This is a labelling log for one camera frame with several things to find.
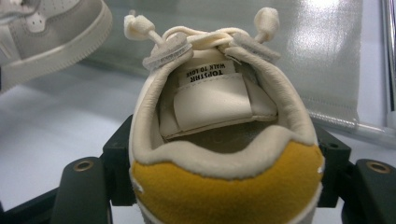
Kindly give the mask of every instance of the yellow and white shoe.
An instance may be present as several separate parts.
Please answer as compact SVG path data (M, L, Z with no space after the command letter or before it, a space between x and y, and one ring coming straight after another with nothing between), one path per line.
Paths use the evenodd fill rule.
M175 27L162 37L125 17L130 39L156 43L134 112L131 178L147 223L310 223L324 159L263 8L254 38L237 28Z

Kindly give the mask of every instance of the shoelace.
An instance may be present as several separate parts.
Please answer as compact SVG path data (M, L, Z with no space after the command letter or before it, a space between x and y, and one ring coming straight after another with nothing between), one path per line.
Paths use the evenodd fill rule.
M279 27L279 18L276 9L264 7L259 10L254 18L254 24L258 31L254 39L260 44L270 41ZM185 26L177 26L167 30L163 36L159 36L155 32L154 24L142 15L136 17L134 11L131 11L130 15L126 16L124 19L124 34L128 39L150 39L154 41L158 48L165 45L166 40L178 33L186 35L187 42L191 44L193 49L198 50L211 49L214 47L218 47L219 50L224 50L228 48L229 43L233 40L234 34L240 33L249 35L246 31L233 27L219 29L215 32L204 32L193 30Z
M3 0L0 1L0 25L37 11L40 0Z

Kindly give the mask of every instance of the yellow suede panel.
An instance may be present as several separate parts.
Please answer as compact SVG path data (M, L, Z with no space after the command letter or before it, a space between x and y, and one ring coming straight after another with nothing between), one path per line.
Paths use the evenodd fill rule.
M323 159L316 146L290 142L276 163L243 180L194 175L173 163L134 163L136 196L163 223L285 223L314 196Z

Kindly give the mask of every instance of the sneaker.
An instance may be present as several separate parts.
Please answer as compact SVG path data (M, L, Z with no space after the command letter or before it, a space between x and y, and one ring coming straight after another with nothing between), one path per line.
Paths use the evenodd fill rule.
M0 1L0 93L87 57L111 25L103 0Z
M237 28L175 27L160 37L125 17L130 39L156 43L130 136L131 178L147 223L310 223L323 156L297 91L262 45L278 27L263 8L254 38Z

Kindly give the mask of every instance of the tongue label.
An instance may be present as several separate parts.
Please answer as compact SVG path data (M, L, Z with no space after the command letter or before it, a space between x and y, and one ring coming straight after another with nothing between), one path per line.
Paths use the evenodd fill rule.
M206 63L180 73L178 76L178 84L181 87L208 77L217 77L233 73L235 73L233 61Z

